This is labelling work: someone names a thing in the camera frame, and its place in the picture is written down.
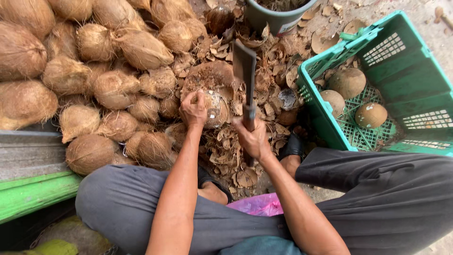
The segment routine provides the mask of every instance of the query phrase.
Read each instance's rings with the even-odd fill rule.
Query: black sandal
[[[233,202],[233,195],[230,193],[230,191],[222,186],[218,181],[214,180],[214,178],[210,176],[203,167],[198,166],[198,188],[201,189],[202,184],[207,181],[214,183],[219,188],[219,190],[226,194],[228,198],[228,204]]]

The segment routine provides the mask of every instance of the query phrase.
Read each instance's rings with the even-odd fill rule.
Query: husked coconut
[[[140,82],[134,76],[119,70],[108,71],[94,82],[93,93],[105,108],[122,110],[134,103],[139,86]]]
[[[0,17],[24,26],[41,41],[55,25],[55,16],[46,0],[2,0]]]
[[[184,21],[197,16],[187,0],[153,0],[151,3],[151,16],[160,28],[171,20]]]
[[[81,135],[94,133],[101,123],[99,110],[84,105],[72,105],[60,114],[60,127],[63,143],[72,141]]]
[[[40,81],[0,83],[0,129],[16,130],[55,115],[57,96]]]
[[[66,149],[66,163],[75,173],[88,175],[110,164],[118,150],[118,144],[106,137],[83,135],[69,144]]]
[[[60,55],[47,63],[43,83],[58,95],[84,94],[90,72],[82,62]]]
[[[66,55],[78,60],[76,28],[67,21],[59,21],[44,41],[49,60],[58,55]]]
[[[152,97],[137,95],[135,103],[127,111],[143,122],[156,123],[159,120],[159,102]]]
[[[148,70],[173,63],[169,49],[152,34],[134,29],[122,29],[117,34],[115,41],[133,67]]]
[[[110,30],[98,24],[88,23],[79,28],[77,45],[80,56],[85,61],[110,61],[115,56]]]
[[[139,77],[140,90],[150,96],[165,98],[175,91],[177,79],[168,67],[149,70],[149,74]]]
[[[58,16],[75,21],[84,21],[91,17],[93,1],[96,0],[48,0]]]
[[[100,135],[114,141],[129,139],[136,131],[138,121],[125,111],[113,111],[105,115],[98,129]]]
[[[0,81],[35,78],[44,71],[47,52],[36,36],[4,21],[0,21],[0,34]]]

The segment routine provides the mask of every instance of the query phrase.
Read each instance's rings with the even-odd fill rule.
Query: bucket
[[[317,0],[310,0],[304,6],[292,11],[272,11],[259,5],[254,0],[246,0],[244,16],[256,31],[262,31],[269,23],[270,32],[282,37],[291,32],[297,26],[302,14],[310,9]]]

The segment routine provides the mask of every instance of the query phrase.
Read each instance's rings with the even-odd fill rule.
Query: peeled coconut
[[[110,164],[118,150],[118,144],[106,137],[83,135],[69,144],[66,149],[66,163],[77,174],[88,175]]]
[[[175,91],[178,80],[172,70],[168,67],[161,67],[156,70],[149,70],[149,74],[143,74],[139,78],[140,90],[150,96],[166,98]]]
[[[0,17],[24,26],[41,41],[55,25],[55,16],[46,0],[2,0]]]
[[[114,141],[122,142],[135,133],[138,124],[138,121],[129,113],[113,111],[102,118],[98,133]]]
[[[43,83],[58,95],[84,94],[91,70],[65,55],[52,59],[43,73]]]
[[[135,103],[127,108],[127,111],[138,120],[156,123],[159,120],[159,101],[138,95]]]
[[[101,74],[93,84],[96,100],[105,108],[126,109],[135,101],[140,82],[134,76],[119,70]]]
[[[24,27],[0,21],[0,81],[35,78],[47,63],[47,52]]]
[[[184,21],[197,17],[187,0],[153,0],[151,16],[160,28],[163,28],[171,20]]]
[[[58,55],[66,55],[72,59],[79,58],[76,43],[76,28],[67,21],[60,21],[44,41],[49,60]]]
[[[357,68],[338,70],[329,79],[329,88],[340,93],[345,100],[359,95],[365,85],[365,75]]]
[[[362,128],[373,129],[384,124],[387,119],[387,110],[378,103],[367,103],[357,110],[356,123]]]
[[[179,116],[180,100],[175,95],[170,95],[160,100],[159,112],[167,119],[176,118]]]
[[[133,67],[148,70],[173,63],[169,49],[152,34],[133,29],[122,29],[117,34],[116,42]]]
[[[334,118],[340,116],[343,113],[346,104],[340,93],[336,92],[335,90],[324,90],[320,94],[323,100],[329,102],[330,106],[332,106],[332,115]]]
[[[174,162],[170,139],[162,132],[142,136],[137,151],[140,160],[156,170],[167,170]]]
[[[88,23],[79,28],[77,45],[85,61],[111,61],[115,56],[110,30],[98,24]]]
[[[57,107],[57,96],[40,81],[0,83],[0,129],[44,123],[55,115]]]
[[[60,127],[63,143],[72,141],[81,135],[94,133],[101,123],[99,110],[84,105],[73,105],[60,114]]]
[[[58,16],[75,21],[84,21],[91,17],[93,1],[96,0],[48,0]]]

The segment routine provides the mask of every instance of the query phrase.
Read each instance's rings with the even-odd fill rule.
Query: green plastic crate
[[[335,119],[313,80],[354,55],[361,61],[367,85],[360,95],[346,100],[343,115]],[[299,92],[312,124],[329,147],[374,151],[385,143],[384,152],[453,156],[453,87],[404,12],[396,11],[354,40],[303,62],[298,72]],[[372,130],[359,127],[354,115],[367,102],[384,104],[392,119]]]

